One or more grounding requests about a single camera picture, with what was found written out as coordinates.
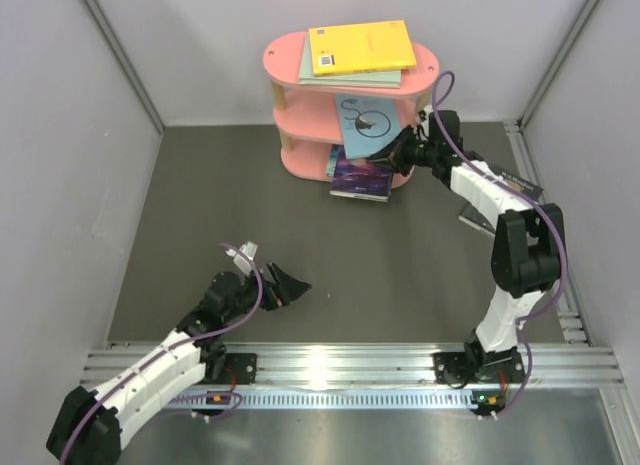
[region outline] stack of books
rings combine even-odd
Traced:
[[[312,28],[305,38],[298,82],[314,87],[400,88],[402,70],[415,66],[403,20]],[[393,100],[336,94],[335,101],[344,147],[334,147],[334,164],[330,160],[327,166],[327,172],[335,170],[331,193],[387,201],[392,174],[363,159],[402,130]]]

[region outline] pink shelf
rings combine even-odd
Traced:
[[[287,92],[286,97],[286,110],[273,109],[276,125],[286,135],[300,140],[343,143],[333,93],[298,89]],[[403,127],[413,121],[413,109],[411,100],[396,100]]]
[[[292,175],[309,180],[330,182],[327,177],[327,162],[331,153],[330,143],[319,143],[304,140],[295,140],[293,150],[280,152],[282,163]],[[393,188],[400,187],[411,178],[396,174],[393,177]]]
[[[400,88],[316,87],[299,85],[298,71],[307,32],[295,32],[277,38],[264,52],[262,63],[275,83],[288,88],[304,88],[324,92],[350,93],[386,98],[412,98],[428,91],[440,73],[438,59],[418,43],[413,44],[417,66],[402,72]]]

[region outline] circle drawing on book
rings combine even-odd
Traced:
[[[391,120],[389,120],[389,117],[377,110],[360,112],[357,108],[353,108],[355,102],[353,99],[346,99],[342,101],[340,106],[344,110],[355,112],[355,116],[347,118],[347,120],[353,120],[355,122],[356,130],[360,135],[367,138],[379,138],[389,133],[389,130],[391,130]]]

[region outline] book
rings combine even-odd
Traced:
[[[540,199],[540,196],[544,191],[542,187],[539,187],[535,183],[531,183],[530,181],[525,180],[524,178],[519,177],[498,165],[489,165],[489,168],[493,173],[504,178],[505,182],[514,190],[524,193],[533,200]],[[496,233],[491,223],[489,223],[484,215],[482,215],[478,209],[470,203],[467,203],[462,208],[460,215],[458,215],[458,219],[487,235],[494,236]]]
[[[416,66],[404,20],[309,29],[314,75]]]
[[[402,131],[391,99],[336,94],[335,101],[348,159],[373,155]]]
[[[387,202],[392,182],[392,172],[377,168],[366,160],[348,160],[344,147],[340,147],[330,193],[339,197]]]
[[[400,88],[402,72],[387,70],[385,72],[349,73],[346,75],[323,75],[316,77],[311,64],[311,46],[309,36],[305,37],[298,83],[301,85],[321,85],[328,87],[372,87]]]
[[[336,170],[338,155],[340,155],[340,150],[342,150],[342,148],[342,145],[333,145],[331,147],[331,153],[329,153],[329,160],[327,161],[327,177],[329,178],[333,177],[333,172]]]

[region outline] gray wall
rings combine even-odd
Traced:
[[[0,0],[0,462],[106,337],[159,136],[79,0]]]
[[[595,338],[640,410],[640,0],[604,0],[527,129]]]
[[[168,125],[271,123],[262,54],[276,37],[404,18],[457,73],[447,106],[518,117],[582,0],[100,0]]]

